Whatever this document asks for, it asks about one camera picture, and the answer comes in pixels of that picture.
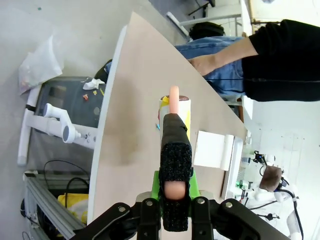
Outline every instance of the black foam pad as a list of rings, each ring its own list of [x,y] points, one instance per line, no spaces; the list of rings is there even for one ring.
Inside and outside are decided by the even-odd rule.
[[[192,174],[192,148],[187,136],[187,127],[178,114],[170,113],[163,118],[161,141],[159,198],[162,205],[163,228],[170,232],[188,230],[190,206],[189,181]],[[186,184],[181,200],[167,199],[164,182],[181,181]]]
[[[189,182],[192,167],[192,148],[187,127],[178,114],[169,113],[163,118],[160,154],[162,181]]]

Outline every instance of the plastic bag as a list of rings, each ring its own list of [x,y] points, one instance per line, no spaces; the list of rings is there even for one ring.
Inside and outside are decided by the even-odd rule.
[[[87,224],[88,218],[88,194],[68,193],[67,209],[83,224]],[[58,202],[65,206],[66,195],[58,196]]]
[[[20,95],[62,74],[64,61],[58,46],[52,35],[33,53],[28,53],[18,70]]]

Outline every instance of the person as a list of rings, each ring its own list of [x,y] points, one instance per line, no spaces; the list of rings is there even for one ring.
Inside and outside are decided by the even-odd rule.
[[[285,19],[249,37],[205,37],[176,49],[222,97],[312,102],[320,100],[319,43],[320,27]],[[96,77],[108,78],[111,63]]]

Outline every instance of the blue jeans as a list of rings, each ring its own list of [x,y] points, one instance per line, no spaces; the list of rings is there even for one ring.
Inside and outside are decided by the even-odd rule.
[[[240,39],[242,37],[205,37],[175,47],[186,59],[192,59],[202,55],[216,54]],[[105,66],[107,73],[110,67],[111,62]],[[204,79],[220,96],[245,94],[241,59],[210,72],[204,76]]]

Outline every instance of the human arm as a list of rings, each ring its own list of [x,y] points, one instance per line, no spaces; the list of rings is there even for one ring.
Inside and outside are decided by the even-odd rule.
[[[320,27],[283,20],[280,25],[267,23],[255,34],[224,48],[220,52],[190,59],[203,76],[233,61],[261,55],[320,53]]]
[[[245,57],[258,55],[249,38],[243,38],[216,54],[202,55],[189,59],[193,67],[205,76],[213,70]]]

